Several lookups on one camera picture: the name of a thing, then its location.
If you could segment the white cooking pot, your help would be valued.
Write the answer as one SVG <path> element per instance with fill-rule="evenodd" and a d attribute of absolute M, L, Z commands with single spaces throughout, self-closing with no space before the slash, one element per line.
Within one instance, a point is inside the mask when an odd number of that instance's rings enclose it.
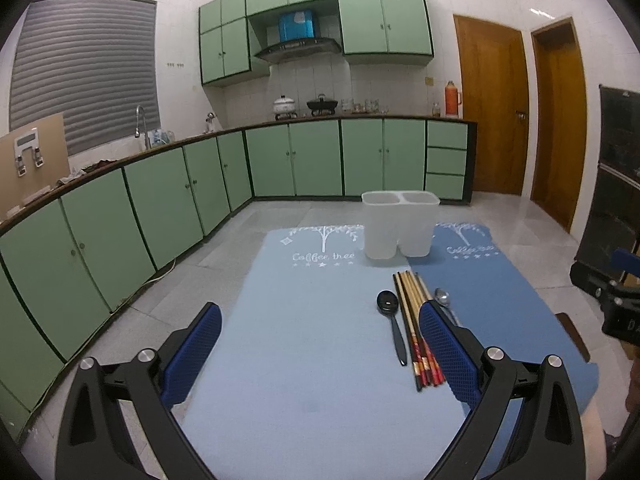
<path fill-rule="evenodd" d="M 297 117 L 296 101 L 288 96 L 279 96 L 272 106 L 274 119 L 291 119 Z"/>

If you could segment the white twin utensil holder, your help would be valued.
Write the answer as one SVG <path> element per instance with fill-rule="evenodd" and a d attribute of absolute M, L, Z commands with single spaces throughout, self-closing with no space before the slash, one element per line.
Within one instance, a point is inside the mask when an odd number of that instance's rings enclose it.
<path fill-rule="evenodd" d="M 421 258 L 431 252 L 440 199 L 427 191 L 371 191 L 361 194 L 363 249 L 372 260 Z"/>

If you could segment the green upper kitchen cabinets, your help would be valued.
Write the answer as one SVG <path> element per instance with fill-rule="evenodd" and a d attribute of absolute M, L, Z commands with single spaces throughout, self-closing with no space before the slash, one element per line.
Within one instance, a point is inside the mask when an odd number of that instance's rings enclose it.
<path fill-rule="evenodd" d="M 268 75 L 255 54 L 280 44 L 279 16 L 313 10 L 318 36 L 352 63 L 428 64 L 434 56 L 425 0 L 212 0 L 198 10 L 201 82 L 228 86 Z"/>

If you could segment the black chopstick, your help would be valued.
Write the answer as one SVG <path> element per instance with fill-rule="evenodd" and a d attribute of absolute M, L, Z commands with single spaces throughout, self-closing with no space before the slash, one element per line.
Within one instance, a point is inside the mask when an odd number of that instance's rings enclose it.
<path fill-rule="evenodd" d="M 402 320 L 404 321 L 405 332 L 407 335 L 408 348 L 409 348 L 411 363 L 413 367 L 414 381 L 416 382 L 416 390 L 421 391 L 424 387 L 424 382 L 423 382 L 422 373 L 421 373 L 421 362 L 419 357 L 416 355 L 416 349 L 414 348 L 413 332 L 411 331 L 411 322 L 409 320 L 409 315 L 407 311 L 405 293 L 404 293 L 404 290 L 402 289 L 401 280 L 398 273 L 393 274 L 393 280 L 394 280 L 396 292 L 399 299 L 400 313 L 402 316 Z"/>

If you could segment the light blue table mat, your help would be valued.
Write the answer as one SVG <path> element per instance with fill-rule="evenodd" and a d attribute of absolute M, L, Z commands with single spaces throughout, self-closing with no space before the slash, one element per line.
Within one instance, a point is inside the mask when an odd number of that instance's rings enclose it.
<path fill-rule="evenodd" d="M 360 226 L 268 233 L 181 427 L 219 479 L 421 479 L 466 411 L 418 390 L 376 298 L 408 269 Z"/>

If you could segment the blue box on hood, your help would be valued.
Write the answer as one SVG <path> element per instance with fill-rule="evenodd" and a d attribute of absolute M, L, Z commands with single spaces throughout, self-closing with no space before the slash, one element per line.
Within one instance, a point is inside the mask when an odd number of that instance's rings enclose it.
<path fill-rule="evenodd" d="M 279 16 L 278 29 L 281 42 L 317 37 L 316 14 L 313 10 L 283 13 Z"/>

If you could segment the wooden door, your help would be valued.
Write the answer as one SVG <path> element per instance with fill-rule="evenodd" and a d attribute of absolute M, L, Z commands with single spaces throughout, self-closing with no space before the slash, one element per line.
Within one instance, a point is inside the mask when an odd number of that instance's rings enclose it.
<path fill-rule="evenodd" d="M 456 15 L 463 118 L 477 124 L 474 188 L 520 195 L 528 147 L 529 92 L 522 33 Z"/>
<path fill-rule="evenodd" d="M 538 138 L 532 200 L 565 231 L 577 207 L 587 144 L 587 92 L 571 18 L 532 32 Z"/>

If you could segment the pale bamboo chopstick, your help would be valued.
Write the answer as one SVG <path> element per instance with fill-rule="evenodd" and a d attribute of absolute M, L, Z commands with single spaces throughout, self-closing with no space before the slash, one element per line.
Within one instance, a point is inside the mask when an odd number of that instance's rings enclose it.
<path fill-rule="evenodd" d="M 424 300 L 425 301 L 432 301 L 433 300 L 433 295 L 431 294 L 431 292 L 426 287 L 425 282 L 423 281 L 423 278 L 421 278 L 421 275 L 418 272 L 416 272 L 414 274 L 414 276 L 416 277 L 416 282 L 418 283 L 418 285 L 420 287 L 420 291 L 421 291 L 421 294 L 424 297 Z"/>

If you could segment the left wooden door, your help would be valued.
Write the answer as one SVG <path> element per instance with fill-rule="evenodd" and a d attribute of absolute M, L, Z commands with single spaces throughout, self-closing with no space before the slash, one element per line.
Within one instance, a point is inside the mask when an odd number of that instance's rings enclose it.
<path fill-rule="evenodd" d="M 456 15 L 463 118 L 477 124 L 474 188 L 520 195 L 528 147 L 529 92 L 522 33 Z"/>

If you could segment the black plastic spoon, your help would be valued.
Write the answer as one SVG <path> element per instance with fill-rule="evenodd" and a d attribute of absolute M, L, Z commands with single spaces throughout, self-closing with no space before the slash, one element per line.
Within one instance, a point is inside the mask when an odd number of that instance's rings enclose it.
<path fill-rule="evenodd" d="M 406 366 L 408 364 L 407 349 L 396 318 L 399 300 L 390 290 L 382 290 L 376 297 L 376 306 L 378 307 L 378 312 L 390 320 L 397 359 L 401 366 Z"/>

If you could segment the black wok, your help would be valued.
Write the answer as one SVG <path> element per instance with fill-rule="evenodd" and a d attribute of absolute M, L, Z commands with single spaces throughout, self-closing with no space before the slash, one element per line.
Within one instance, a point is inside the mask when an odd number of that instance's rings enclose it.
<path fill-rule="evenodd" d="M 334 115 L 338 102 L 332 98 L 328 98 L 324 93 L 319 93 L 315 99 L 307 102 L 308 110 L 311 111 L 312 117 L 322 115 Z"/>

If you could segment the orange thermos flask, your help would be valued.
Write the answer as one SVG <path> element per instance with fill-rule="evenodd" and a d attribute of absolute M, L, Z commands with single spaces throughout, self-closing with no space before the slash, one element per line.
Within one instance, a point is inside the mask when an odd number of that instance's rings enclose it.
<path fill-rule="evenodd" d="M 449 117 L 458 117 L 461 106 L 461 92 L 452 80 L 446 83 L 444 89 L 445 115 Z"/>

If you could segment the black range hood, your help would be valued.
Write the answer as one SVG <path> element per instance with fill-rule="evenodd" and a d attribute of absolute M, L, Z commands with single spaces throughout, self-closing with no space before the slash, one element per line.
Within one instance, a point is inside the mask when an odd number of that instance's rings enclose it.
<path fill-rule="evenodd" d="M 280 64 L 316 54 L 340 54 L 341 46 L 333 38 L 298 38 L 274 44 L 256 53 L 256 58 L 269 64 Z"/>

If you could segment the green kitchen cabinets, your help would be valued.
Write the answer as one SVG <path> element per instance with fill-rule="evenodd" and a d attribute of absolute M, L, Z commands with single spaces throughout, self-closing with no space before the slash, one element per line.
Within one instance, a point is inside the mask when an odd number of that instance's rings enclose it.
<path fill-rule="evenodd" d="M 255 54 L 280 44 L 279 16 L 313 10 L 318 36 L 352 63 L 428 64 L 434 56 L 425 0 L 212 0 L 198 10 L 201 82 L 228 86 L 268 75 Z"/>
<path fill-rule="evenodd" d="M 371 116 L 198 136 L 109 162 L 1 226 L 1 421 L 18 438 L 67 363 L 157 271 L 252 200 L 472 197 L 477 126 Z"/>

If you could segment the cardboard panel with dispenser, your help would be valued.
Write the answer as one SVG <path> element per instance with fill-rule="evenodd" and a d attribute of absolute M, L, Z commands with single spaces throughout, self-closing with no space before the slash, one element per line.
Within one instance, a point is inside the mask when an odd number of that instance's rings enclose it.
<path fill-rule="evenodd" d="M 70 174 L 64 117 L 54 114 L 1 138 L 1 220 Z"/>

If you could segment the black oven cabinet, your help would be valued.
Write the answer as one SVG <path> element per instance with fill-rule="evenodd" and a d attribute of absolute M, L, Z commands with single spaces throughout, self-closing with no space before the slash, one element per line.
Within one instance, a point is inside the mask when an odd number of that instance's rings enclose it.
<path fill-rule="evenodd" d="M 613 252 L 639 243 L 639 95 L 601 86 L 600 102 L 597 181 L 576 261 L 618 280 Z"/>

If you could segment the grey window blind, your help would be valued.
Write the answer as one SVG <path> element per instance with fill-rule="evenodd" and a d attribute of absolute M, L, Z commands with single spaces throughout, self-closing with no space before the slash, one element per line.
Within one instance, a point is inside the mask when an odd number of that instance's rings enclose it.
<path fill-rule="evenodd" d="M 160 126 L 152 0 L 35 0 L 14 54 L 9 126 L 62 114 L 68 154 Z"/>

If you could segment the right wooden door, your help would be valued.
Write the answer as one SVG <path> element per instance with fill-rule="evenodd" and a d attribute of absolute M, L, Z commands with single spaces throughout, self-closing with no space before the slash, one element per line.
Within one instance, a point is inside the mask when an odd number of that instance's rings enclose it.
<path fill-rule="evenodd" d="M 577 207 L 587 144 L 587 92 L 571 18 L 532 32 L 538 138 L 532 200 L 565 231 Z"/>

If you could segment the bamboo chopstick red end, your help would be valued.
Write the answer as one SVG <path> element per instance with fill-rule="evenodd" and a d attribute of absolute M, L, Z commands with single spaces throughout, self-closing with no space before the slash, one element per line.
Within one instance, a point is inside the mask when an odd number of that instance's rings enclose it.
<path fill-rule="evenodd" d="M 423 362 L 422 362 L 420 346 L 418 344 L 418 340 L 416 339 L 416 330 L 414 329 L 414 325 L 413 325 L 413 322 L 412 322 L 410 304 L 408 303 L 408 297 L 407 297 L 407 294 L 405 292 L 404 285 L 402 284 L 402 275 L 400 273 L 398 273 L 398 274 L 400 276 L 402 289 L 404 290 L 404 293 L 405 293 L 407 311 L 408 311 L 408 315 L 409 315 L 409 320 L 411 322 L 411 331 L 413 332 L 414 348 L 416 349 L 416 355 L 419 357 L 420 362 L 421 362 L 421 373 L 422 373 L 422 379 L 423 379 L 423 382 L 424 382 L 424 387 L 423 388 L 426 388 L 428 386 L 428 380 L 427 380 L 427 377 L 426 377 L 426 374 L 425 374 L 425 370 L 423 368 Z"/>

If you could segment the chrome sink faucet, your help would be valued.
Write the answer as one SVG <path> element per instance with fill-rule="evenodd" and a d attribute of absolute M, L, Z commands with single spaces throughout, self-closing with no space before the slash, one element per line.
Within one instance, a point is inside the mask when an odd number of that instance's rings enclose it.
<path fill-rule="evenodd" d="M 134 137 L 142 142 L 143 149 L 145 151 L 151 147 L 148 123 L 146 122 L 145 110 L 142 105 L 138 105 L 136 107 L 136 123 L 134 124 Z"/>

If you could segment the dark blue table mat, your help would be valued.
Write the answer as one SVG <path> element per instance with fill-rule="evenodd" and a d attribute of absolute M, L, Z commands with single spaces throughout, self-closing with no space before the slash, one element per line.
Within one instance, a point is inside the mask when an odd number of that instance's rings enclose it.
<path fill-rule="evenodd" d="M 430 253 L 411 258 L 429 289 L 451 295 L 451 309 L 485 347 L 497 346 L 512 359 L 539 363 L 556 354 L 567 368 L 578 410 L 589 411 L 598 388 L 597 365 L 587 363 L 540 298 L 496 246 L 486 226 L 439 223 Z"/>

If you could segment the green lower kitchen cabinets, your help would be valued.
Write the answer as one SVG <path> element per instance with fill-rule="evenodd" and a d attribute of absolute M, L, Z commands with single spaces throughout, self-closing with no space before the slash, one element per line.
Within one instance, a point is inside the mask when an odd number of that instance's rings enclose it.
<path fill-rule="evenodd" d="M 252 200 L 472 197 L 477 126 L 371 116 L 198 136 L 109 162 L 1 226 L 1 421 L 18 438 L 67 363 L 157 271 Z"/>

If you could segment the metal spoon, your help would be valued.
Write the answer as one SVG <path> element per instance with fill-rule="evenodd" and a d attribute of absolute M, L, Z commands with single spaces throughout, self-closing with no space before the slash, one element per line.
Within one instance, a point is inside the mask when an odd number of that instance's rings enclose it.
<path fill-rule="evenodd" d="M 459 320 L 457 318 L 457 315 L 454 314 L 454 311 L 451 310 L 450 295 L 448 294 L 448 292 L 446 292 L 446 290 L 443 290 L 442 288 L 436 288 L 434 297 L 442 310 L 446 312 L 446 315 L 448 316 L 448 318 L 450 318 L 450 321 L 453 322 L 455 326 L 458 326 Z"/>

